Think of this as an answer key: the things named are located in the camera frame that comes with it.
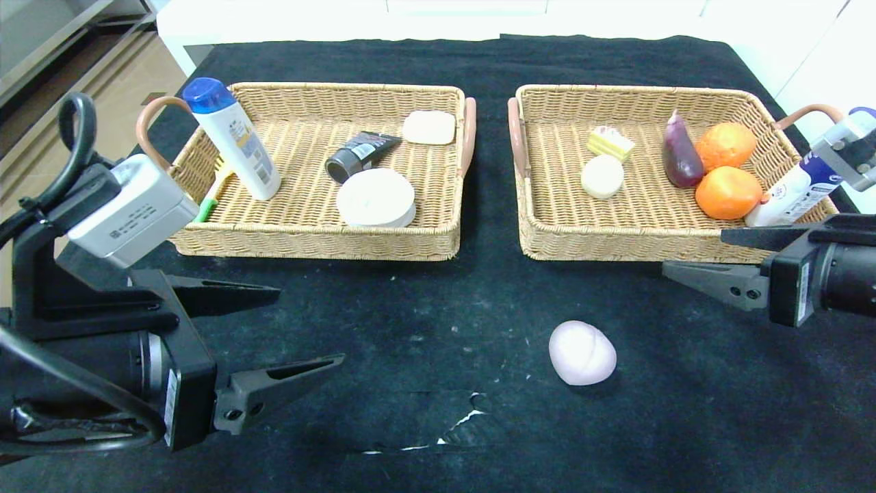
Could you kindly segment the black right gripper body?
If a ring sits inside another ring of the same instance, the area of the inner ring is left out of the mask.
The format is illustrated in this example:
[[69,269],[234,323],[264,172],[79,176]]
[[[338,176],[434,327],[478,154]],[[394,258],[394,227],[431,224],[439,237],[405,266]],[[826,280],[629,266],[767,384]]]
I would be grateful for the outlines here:
[[816,311],[875,315],[875,218],[836,214],[810,223],[814,250],[769,258],[769,318],[800,327]]

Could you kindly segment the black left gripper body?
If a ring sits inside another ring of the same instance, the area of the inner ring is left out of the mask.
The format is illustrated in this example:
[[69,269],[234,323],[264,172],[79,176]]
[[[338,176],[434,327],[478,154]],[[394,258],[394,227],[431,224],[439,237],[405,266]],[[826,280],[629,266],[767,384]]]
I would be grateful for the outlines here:
[[101,290],[61,268],[40,299],[40,342],[162,416],[172,451],[211,431],[217,365],[167,274],[134,270]]

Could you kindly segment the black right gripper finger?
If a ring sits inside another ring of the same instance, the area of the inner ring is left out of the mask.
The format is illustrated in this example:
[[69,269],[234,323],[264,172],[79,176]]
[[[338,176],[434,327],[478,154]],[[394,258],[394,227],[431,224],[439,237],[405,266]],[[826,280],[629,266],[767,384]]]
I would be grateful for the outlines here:
[[758,311],[769,306],[769,278],[760,266],[666,261],[663,277],[707,294],[741,311]]
[[720,240],[732,246],[773,252],[782,252],[786,249],[802,251],[804,247],[814,250],[814,244],[806,238],[810,229],[808,224],[723,229]]

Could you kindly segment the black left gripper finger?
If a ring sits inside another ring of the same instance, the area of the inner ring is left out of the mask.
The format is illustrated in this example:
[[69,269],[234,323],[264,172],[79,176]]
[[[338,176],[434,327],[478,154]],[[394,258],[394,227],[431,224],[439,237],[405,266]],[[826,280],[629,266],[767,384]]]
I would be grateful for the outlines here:
[[279,288],[167,275],[173,293],[188,316],[221,316],[273,305]]
[[338,353],[279,367],[232,372],[216,390],[213,430],[243,433],[260,419],[325,384],[345,359],[344,353]]

